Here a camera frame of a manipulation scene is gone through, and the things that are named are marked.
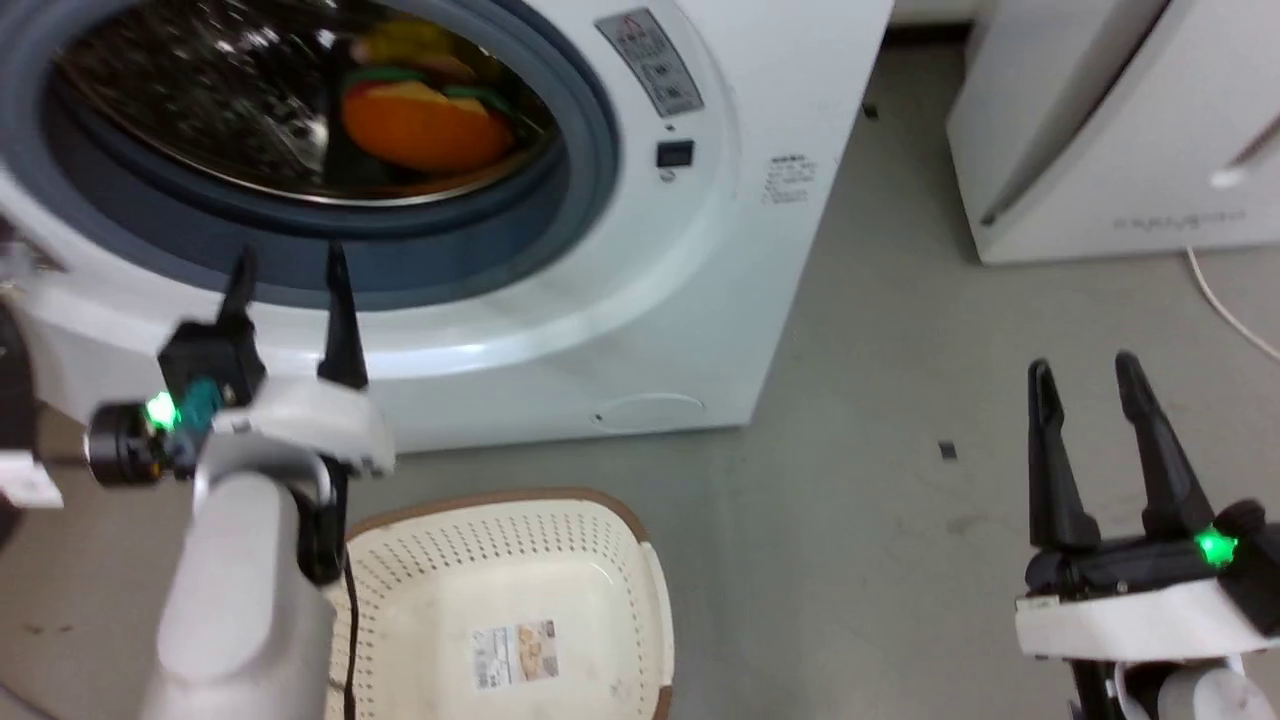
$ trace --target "green led light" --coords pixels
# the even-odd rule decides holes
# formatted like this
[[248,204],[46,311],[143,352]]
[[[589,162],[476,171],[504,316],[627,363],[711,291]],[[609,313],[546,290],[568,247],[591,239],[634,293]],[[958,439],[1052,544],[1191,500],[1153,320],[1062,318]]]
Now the green led light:
[[1201,546],[1201,555],[1204,561],[1215,568],[1225,568],[1235,559],[1235,546],[1240,541],[1229,538],[1210,527],[1196,536],[1196,544]]
[[172,430],[178,424],[178,420],[182,419],[182,413],[178,413],[178,407],[173,404],[173,397],[168,392],[161,392],[148,400],[146,409],[147,420],[151,420],[151,424],[157,428]]

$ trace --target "white appliance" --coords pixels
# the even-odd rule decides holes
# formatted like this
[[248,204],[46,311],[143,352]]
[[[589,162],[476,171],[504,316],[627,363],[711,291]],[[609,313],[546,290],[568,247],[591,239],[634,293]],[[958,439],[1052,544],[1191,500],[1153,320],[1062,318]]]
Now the white appliance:
[[1001,0],[947,123],[983,263],[1280,241],[1280,5]]
[[[81,420],[164,387],[154,354],[178,318],[209,316],[244,242],[260,255],[251,315],[269,372],[314,373],[323,240],[398,211],[274,210],[274,197],[86,140],[92,118],[68,120],[47,97],[50,60],[132,4],[0,9],[0,211],[59,268],[26,283],[20,306],[40,396]],[[545,211],[495,201],[453,218],[445,240],[344,238],[370,395],[397,447],[749,421],[891,0],[387,4],[515,69],[563,142],[550,179],[529,183]],[[179,170],[184,182],[161,182]],[[500,261],[468,255],[507,246]],[[417,287],[406,268],[447,282]]]

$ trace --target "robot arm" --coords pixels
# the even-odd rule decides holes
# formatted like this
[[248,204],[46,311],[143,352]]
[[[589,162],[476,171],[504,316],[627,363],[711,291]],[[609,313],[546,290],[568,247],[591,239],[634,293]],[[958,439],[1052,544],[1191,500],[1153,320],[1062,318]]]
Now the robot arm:
[[1029,372],[1027,655],[1066,660],[1084,720],[1275,715],[1240,655],[1280,644],[1280,525],[1253,501],[1216,518],[1138,359],[1116,356],[1142,456],[1143,536],[1103,539],[1080,501],[1048,364]]
[[346,566],[347,480],[390,474],[396,462],[364,393],[337,243],[328,282],[329,333],[315,378],[266,375],[246,313],[253,288],[246,251],[218,319],[183,323],[161,350],[168,393],[102,406],[86,432],[102,484],[150,486],[166,474],[195,484],[146,720],[324,716],[334,609],[323,589]]

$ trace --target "white cable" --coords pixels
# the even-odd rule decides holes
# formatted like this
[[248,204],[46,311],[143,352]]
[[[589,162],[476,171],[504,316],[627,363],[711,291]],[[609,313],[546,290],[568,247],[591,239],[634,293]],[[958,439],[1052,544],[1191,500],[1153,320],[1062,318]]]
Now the white cable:
[[1187,260],[1190,261],[1192,264],[1192,272],[1196,273],[1196,282],[1199,283],[1201,292],[1204,293],[1204,299],[1208,300],[1208,304],[1212,305],[1215,310],[1217,310],[1217,314],[1221,315],[1224,320],[1230,323],[1236,332],[1243,334],[1244,340],[1252,342],[1258,350],[1270,355],[1271,359],[1275,360],[1276,363],[1280,363],[1280,351],[1276,351],[1276,348],[1271,347],[1271,345],[1268,345],[1267,341],[1262,340],[1261,337],[1254,334],[1253,331],[1244,327],[1244,323],[1236,320],[1235,315],[1233,315],[1231,311],[1228,310],[1217,300],[1217,296],[1213,295],[1212,290],[1210,290],[1208,282],[1204,281],[1204,273],[1201,272],[1199,261],[1196,260],[1196,251],[1192,250],[1190,247],[1187,249]]

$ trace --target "warning label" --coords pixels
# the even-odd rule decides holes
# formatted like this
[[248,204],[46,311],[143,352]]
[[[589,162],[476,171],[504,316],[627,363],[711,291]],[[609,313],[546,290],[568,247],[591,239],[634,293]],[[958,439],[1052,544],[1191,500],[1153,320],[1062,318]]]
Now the warning label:
[[818,164],[806,155],[778,155],[769,160],[760,202],[783,205],[809,200],[809,186],[817,177]]
[[703,108],[689,68],[653,13],[637,8],[596,20],[595,27],[626,60],[659,115],[666,118]]

